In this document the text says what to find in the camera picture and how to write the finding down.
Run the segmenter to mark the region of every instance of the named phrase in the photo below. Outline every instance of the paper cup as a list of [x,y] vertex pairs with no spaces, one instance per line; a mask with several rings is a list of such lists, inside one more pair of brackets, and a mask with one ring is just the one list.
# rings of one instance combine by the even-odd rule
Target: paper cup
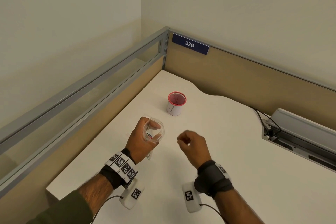
[[187,102],[186,96],[178,91],[168,95],[167,112],[172,116],[178,116],[182,112],[182,106]]

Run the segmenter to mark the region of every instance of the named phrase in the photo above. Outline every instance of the red rim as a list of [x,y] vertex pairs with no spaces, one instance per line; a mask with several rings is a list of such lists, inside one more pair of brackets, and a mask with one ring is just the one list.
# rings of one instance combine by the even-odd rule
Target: red rim
[[[181,95],[184,97],[185,101],[184,101],[183,104],[181,104],[181,105],[177,105],[177,104],[174,104],[174,103],[172,103],[172,102],[170,101],[169,97],[170,97],[171,94],[174,94],[174,93],[179,93],[179,94],[181,94]],[[187,102],[187,97],[186,97],[182,92],[179,92],[179,91],[173,91],[173,92],[169,93],[169,95],[168,95],[168,101],[169,101],[169,103],[171,103],[171,104],[174,105],[174,106],[183,106],[183,105]]]

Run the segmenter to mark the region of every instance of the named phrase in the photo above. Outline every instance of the desk surface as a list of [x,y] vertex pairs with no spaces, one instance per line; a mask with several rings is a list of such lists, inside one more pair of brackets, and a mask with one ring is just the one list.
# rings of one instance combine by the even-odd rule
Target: desk surface
[[[187,97],[182,114],[166,112],[167,96]],[[138,164],[138,179],[146,183],[132,210],[111,199],[100,210],[98,223],[222,223],[210,208],[187,212],[181,185],[196,178],[196,170],[176,143],[184,130],[207,140],[212,158],[230,174],[234,187],[266,223],[334,223],[336,173],[261,138],[255,112],[232,99],[210,96],[191,82],[161,71],[109,125],[47,187],[57,199],[90,179],[105,161],[124,148],[141,116],[161,120],[166,134],[151,160]],[[122,188],[113,194],[120,195]],[[201,195],[202,202],[215,206]]]

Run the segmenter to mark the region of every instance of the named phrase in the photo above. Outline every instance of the white wall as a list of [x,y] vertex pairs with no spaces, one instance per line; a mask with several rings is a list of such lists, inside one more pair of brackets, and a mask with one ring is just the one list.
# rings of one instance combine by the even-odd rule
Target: white wall
[[141,0],[141,20],[336,88],[336,0]]
[[0,128],[141,39],[141,0],[0,0]]

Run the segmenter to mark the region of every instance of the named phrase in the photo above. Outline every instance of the hand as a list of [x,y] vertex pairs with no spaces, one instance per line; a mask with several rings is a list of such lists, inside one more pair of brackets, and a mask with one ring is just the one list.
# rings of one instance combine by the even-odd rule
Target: hand
[[205,138],[196,132],[186,130],[177,137],[177,143],[196,169],[204,162],[211,160]]
[[[128,138],[126,148],[130,151],[131,156],[136,164],[142,161],[151,150],[153,150],[157,145],[157,143],[153,143],[150,141],[145,141],[144,138],[144,126],[149,118],[141,117],[136,125],[135,129],[133,129],[130,137]],[[150,122],[150,125],[154,128],[160,129],[161,126],[154,121]],[[160,137],[160,134],[154,136],[154,140]]]

